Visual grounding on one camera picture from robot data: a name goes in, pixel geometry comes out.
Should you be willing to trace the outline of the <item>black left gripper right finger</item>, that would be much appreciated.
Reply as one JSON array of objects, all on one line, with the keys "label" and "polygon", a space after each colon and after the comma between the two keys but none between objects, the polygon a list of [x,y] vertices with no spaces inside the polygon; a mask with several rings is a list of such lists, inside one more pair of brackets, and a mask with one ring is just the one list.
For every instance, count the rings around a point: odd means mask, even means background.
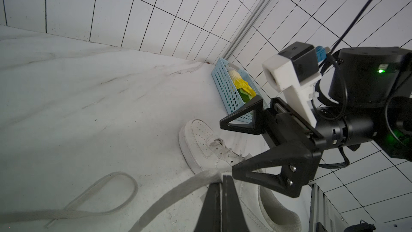
[{"label": "black left gripper right finger", "polygon": [[222,193],[222,232],[249,232],[231,176],[223,176]]}]

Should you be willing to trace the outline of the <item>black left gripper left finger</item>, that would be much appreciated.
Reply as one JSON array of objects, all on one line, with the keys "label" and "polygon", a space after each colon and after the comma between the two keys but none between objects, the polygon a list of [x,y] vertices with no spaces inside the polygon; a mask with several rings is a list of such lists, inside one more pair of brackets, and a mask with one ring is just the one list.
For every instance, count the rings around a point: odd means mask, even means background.
[{"label": "black left gripper left finger", "polygon": [[210,184],[194,232],[221,231],[220,183]]}]

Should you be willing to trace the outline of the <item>white sneaker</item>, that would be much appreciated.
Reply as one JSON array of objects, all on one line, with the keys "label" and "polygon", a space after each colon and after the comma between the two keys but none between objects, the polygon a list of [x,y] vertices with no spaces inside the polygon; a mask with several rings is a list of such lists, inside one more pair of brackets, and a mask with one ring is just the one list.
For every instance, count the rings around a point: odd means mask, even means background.
[{"label": "white sneaker", "polygon": [[[192,192],[224,175],[231,175],[232,167],[250,155],[242,157],[228,148],[224,141],[202,120],[190,120],[179,132],[179,145],[183,157],[195,174],[156,201],[132,226],[140,232],[156,216]],[[251,232],[300,232],[301,221],[297,213],[287,209],[270,189],[235,181],[236,193],[249,231]]]},{"label": "white sneaker", "polygon": [[[90,211],[79,211],[78,207],[83,205],[89,198],[94,196],[99,192],[107,183],[109,183],[113,178],[118,176],[123,176],[131,180],[133,184],[133,191],[129,198],[114,209],[110,209],[105,212],[90,212]],[[54,220],[72,220],[81,219],[88,217],[98,217],[104,215],[111,215],[117,213],[124,208],[126,208],[136,197],[138,193],[138,183],[131,175],[125,172],[113,172],[101,179],[97,180],[91,186],[89,186],[83,193],[72,200],[64,209],[49,209],[49,210],[36,210],[36,211],[24,211],[24,212],[13,212],[13,213],[3,213],[1,214],[1,224],[16,223],[16,222],[30,222],[38,220],[49,220],[50,222],[47,226],[50,226]]]}]

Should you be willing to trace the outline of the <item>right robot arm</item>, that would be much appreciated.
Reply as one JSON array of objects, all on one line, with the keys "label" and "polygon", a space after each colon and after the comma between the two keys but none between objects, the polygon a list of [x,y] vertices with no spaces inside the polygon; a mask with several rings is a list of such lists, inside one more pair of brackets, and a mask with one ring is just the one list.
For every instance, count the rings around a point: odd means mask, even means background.
[{"label": "right robot arm", "polygon": [[268,83],[283,98],[264,107],[260,96],[221,120],[223,130],[262,135],[269,149],[232,168],[236,180],[290,197],[300,195],[329,149],[374,141],[390,157],[412,159],[412,53],[399,47],[343,48],[328,54],[334,66],[329,93],[320,91],[315,49],[294,43],[268,59]]}]

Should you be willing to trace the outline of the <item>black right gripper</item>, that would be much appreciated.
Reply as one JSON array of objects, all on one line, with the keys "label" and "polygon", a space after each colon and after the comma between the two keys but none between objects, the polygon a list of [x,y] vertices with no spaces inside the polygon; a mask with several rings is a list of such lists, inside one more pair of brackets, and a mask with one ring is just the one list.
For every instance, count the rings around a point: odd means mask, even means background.
[{"label": "black right gripper", "polygon": [[264,100],[255,96],[220,120],[226,131],[261,135],[270,148],[233,166],[236,180],[260,185],[291,198],[314,178],[325,147],[322,136],[281,98],[273,98],[264,110]]}]

